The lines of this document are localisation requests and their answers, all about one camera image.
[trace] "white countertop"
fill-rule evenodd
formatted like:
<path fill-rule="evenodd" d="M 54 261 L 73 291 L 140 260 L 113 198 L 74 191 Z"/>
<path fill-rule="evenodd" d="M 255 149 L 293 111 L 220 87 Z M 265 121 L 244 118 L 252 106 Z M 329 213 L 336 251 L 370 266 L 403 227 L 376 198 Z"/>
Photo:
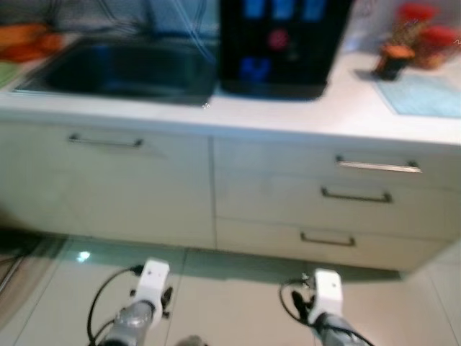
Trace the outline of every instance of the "white countertop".
<path fill-rule="evenodd" d="M 315 101 L 281 102 L 225 94 L 217 88 L 206 108 L 81 96 L 19 94 L 0 91 L 0 120 L 174 131 L 213 136 L 243 136 L 281 141 L 353 140 L 372 146 L 440 146 L 460 151 L 461 119 L 396 114 L 372 81 L 354 70 L 371 71 L 377 56 L 340 56 L 325 94 Z M 23 71 L 35 64 L 26 64 Z M 421 73 L 409 69 L 406 73 Z M 461 88 L 461 64 L 424 72 L 446 76 Z"/>

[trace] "tile floor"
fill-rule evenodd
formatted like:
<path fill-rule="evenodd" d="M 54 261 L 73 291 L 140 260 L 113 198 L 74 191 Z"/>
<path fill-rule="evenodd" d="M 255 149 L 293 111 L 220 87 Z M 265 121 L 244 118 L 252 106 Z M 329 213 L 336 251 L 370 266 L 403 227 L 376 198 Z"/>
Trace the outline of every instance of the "tile floor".
<path fill-rule="evenodd" d="M 91 256 L 79 262 L 80 252 Z M 461 345 L 461 243 L 403 279 L 396 272 L 329 266 L 344 281 L 344 314 L 377 346 Z M 174 287 L 171 318 L 146 346 L 174 346 L 191 334 L 210 346 L 321 346 L 308 328 L 284 313 L 281 281 L 317 265 L 285 259 L 167 247 L 68 241 L 35 292 L 0 330 L 1 346 L 84 346 L 86 315 L 97 288 L 115 270 L 147 257 L 167 260 Z M 129 301 L 136 278 L 108 287 L 95 328 Z"/>

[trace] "sink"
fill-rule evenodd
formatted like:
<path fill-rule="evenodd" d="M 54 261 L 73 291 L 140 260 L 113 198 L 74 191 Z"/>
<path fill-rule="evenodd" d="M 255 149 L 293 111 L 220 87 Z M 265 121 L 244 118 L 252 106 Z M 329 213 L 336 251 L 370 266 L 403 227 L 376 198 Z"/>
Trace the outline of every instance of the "sink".
<path fill-rule="evenodd" d="M 34 72 L 15 91 L 203 105 L 215 81 L 215 65 L 184 42 L 86 39 Z"/>

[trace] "drawer handle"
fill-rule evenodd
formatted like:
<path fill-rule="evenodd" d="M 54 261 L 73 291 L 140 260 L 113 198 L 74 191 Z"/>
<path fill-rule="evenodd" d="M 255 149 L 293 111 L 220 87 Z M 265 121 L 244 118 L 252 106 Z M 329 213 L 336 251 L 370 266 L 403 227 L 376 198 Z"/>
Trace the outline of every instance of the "drawer handle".
<path fill-rule="evenodd" d="M 144 141 L 142 139 L 137 139 L 133 143 L 119 143 L 119 142 L 111 142 L 111 141 L 98 141 L 93 139 L 84 139 L 78 133 L 74 133 L 69 136 L 68 141 L 71 143 L 78 143 L 78 144 L 88 144 L 90 146 L 116 146 L 119 148 L 131 148 L 137 149 L 140 148 Z"/>
<path fill-rule="evenodd" d="M 305 243 L 315 243 L 315 244 L 325 244 L 325 245 L 335 245 L 338 247 L 355 247 L 357 243 L 355 242 L 354 237 L 349 237 L 349 240 L 347 242 L 342 242 L 342 241 L 330 241 L 330 240 L 318 240 L 318 239 L 310 239 L 305 235 L 304 232 L 300 233 L 300 238 L 301 241 Z"/>
<path fill-rule="evenodd" d="M 326 187 L 321 188 L 322 196 L 326 198 L 338 198 L 340 200 L 359 200 L 361 202 L 374 202 L 374 203 L 392 203 L 393 199 L 390 193 L 384 192 L 381 198 L 350 196 L 350 195 L 336 195 L 330 193 Z"/>
<path fill-rule="evenodd" d="M 422 173 L 415 161 L 409 161 L 408 166 L 398 166 L 393 164 L 371 164 L 367 162 L 345 161 L 343 156 L 336 157 L 336 164 L 343 168 L 371 169 L 375 171 Z"/>

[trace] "red button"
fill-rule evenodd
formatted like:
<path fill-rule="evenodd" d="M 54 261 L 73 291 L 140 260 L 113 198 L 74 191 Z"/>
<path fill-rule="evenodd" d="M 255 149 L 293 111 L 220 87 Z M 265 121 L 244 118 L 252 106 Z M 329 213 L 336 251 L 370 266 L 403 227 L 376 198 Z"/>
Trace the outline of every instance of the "red button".
<path fill-rule="evenodd" d="M 275 29 L 269 34 L 268 44 L 272 50 L 284 50 L 290 41 L 290 36 L 285 29 Z"/>

